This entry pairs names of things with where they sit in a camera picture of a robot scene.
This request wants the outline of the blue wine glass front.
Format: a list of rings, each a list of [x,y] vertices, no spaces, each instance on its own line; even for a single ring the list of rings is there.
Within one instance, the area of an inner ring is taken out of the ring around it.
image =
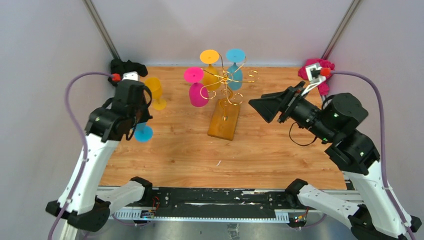
[[[140,143],[146,143],[153,137],[153,130],[146,122],[138,123],[134,130],[135,140]]]

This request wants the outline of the pink wine glass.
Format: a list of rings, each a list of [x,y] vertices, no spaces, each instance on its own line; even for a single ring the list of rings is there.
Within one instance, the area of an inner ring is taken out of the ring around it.
[[[204,71],[200,67],[189,67],[183,74],[184,79],[191,83],[188,90],[189,101],[194,107],[201,108],[209,102],[209,94],[201,83]]]

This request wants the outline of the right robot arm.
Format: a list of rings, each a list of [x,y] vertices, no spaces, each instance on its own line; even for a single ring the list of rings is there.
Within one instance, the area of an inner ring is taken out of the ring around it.
[[[292,119],[323,144],[325,153],[347,176],[361,196],[356,204],[323,192],[302,179],[287,188],[286,204],[316,209],[350,229],[358,240],[405,240],[416,233],[422,221],[401,208],[389,186],[384,183],[383,160],[373,141],[357,130],[368,116],[361,102],[350,93],[330,98],[318,108],[306,98],[304,82],[285,91],[263,94],[248,103],[268,123]]]

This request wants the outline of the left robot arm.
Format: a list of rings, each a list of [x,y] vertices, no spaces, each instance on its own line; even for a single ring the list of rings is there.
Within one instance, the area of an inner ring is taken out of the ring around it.
[[[68,186],[57,200],[47,203],[46,212],[65,219],[76,229],[97,232],[111,214],[138,203],[142,207],[153,201],[153,184],[135,176],[128,183],[108,193],[97,194],[106,165],[120,141],[132,137],[131,129],[152,118],[146,95],[151,91],[138,80],[121,80],[114,97],[95,109],[86,124],[83,148]]]

